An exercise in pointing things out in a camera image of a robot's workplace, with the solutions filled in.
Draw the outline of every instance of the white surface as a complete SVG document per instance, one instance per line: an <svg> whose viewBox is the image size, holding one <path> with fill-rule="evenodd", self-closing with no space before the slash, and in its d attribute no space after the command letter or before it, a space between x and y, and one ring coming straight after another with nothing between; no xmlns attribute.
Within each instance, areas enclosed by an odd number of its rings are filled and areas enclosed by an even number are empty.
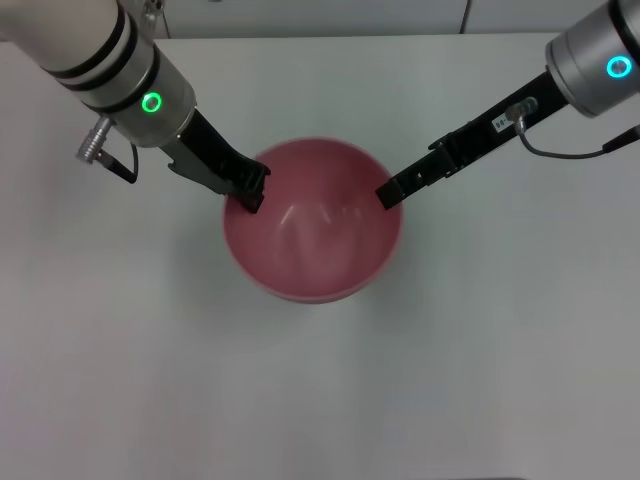
<svg viewBox="0 0 640 480"><path fill-rule="evenodd" d="M550 38L160 47L241 152L329 135L397 172L541 72ZM160 151L133 187L78 164L94 116L11 45L0 71L3 480L636 478L638 147L511 142L406 202L373 285L303 306L242 276L221 198ZM566 109L531 141L589 151L638 106Z"/></svg>
<svg viewBox="0 0 640 480"><path fill-rule="evenodd" d="M473 0L466 33L559 32L605 0Z"/></svg>
<svg viewBox="0 0 640 480"><path fill-rule="evenodd" d="M170 0L172 38L457 33L465 0Z"/></svg>

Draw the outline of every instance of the label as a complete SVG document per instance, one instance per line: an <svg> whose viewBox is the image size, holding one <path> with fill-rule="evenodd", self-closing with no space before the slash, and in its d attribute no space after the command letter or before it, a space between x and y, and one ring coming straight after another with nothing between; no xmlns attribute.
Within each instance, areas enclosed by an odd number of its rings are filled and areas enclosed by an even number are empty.
<svg viewBox="0 0 640 480"><path fill-rule="evenodd" d="M493 123L493 128L495 128L498 133L513 125L513 122L511 120L507 120L504 113L499 117L494 118L491 123Z"/></svg>

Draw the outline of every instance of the cable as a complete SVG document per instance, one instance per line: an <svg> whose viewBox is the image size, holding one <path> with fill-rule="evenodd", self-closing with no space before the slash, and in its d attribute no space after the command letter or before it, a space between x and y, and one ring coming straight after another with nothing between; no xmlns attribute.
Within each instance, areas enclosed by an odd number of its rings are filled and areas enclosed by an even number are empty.
<svg viewBox="0 0 640 480"><path fill-rule="evenodd" d="M138 147L133 143L131 144L131 153L133 154L133 182L131 183L135 183L138 180Z"/></svg>
<svg viewBox="0 0 640 480"><path fill-rule="evenodd" d="M104 150L100 150L96 160L111 173L125 182L133 184L138 180L138 148L133 143L131 144L131 153L133 153L133 172Z"/></svg>
<svg viewBox="0 0 640 480"><path fill-rule="evenodd" d="M464 7L464 13L462 14L462 22L460 23L459 34L465 33L467 30L467 22L469 21L469 13L471 12L471 2L473 0L467 0L467 4Z"/></svg>
<svg viewBox="0 0 640 480"><path fill-rule="evenodd" d="M583 153L583 154L577 154L577 155L570 155L570 154L566 154L566 153L544 152L542 150L538 150L537 148L534 148L529 143L529 140L527 140L527 137L525 136L524 132L518 133L518 136L520 137L520 141L524 145L524 148L529 150L534 155L538 155L540 157L562 158L562 159L565 159L565 160L583 160L585 158L599 157L601 155L604 155L604 154L608 153L608 152L605 152L604 150L598 150L597 152Z"/></svg>

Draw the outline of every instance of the red bowl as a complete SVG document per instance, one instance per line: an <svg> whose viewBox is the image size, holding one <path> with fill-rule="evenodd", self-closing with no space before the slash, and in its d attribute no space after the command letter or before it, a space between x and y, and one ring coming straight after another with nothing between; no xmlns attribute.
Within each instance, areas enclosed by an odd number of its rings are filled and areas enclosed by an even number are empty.
<svg viewBox="0 0 640 480"><path fill-rule="evenodd" d="M325 303L371 282L389 262L402 227L400 205L385 210L375 189L390 175L359 148L299 139L256 157L271 169L264 202L248 213L228 198L224 233L245 273L268 292Z"/></svg>

